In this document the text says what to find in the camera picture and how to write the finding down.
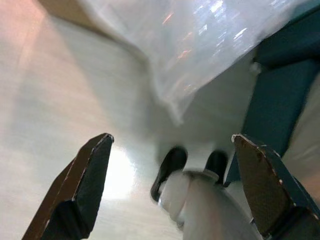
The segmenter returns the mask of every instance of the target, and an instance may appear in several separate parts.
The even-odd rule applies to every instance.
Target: tiled floor
[[[47,16],[33,0],[0,0],[0,238],[22,237],[55,176],[89,138],[115,137],[90,239],[176,240],[152,203],[159,162],[174,144],[189,167],[232,153],[254,76],[250,55],[200,90],[176,127],[144,65],[118,44]]]

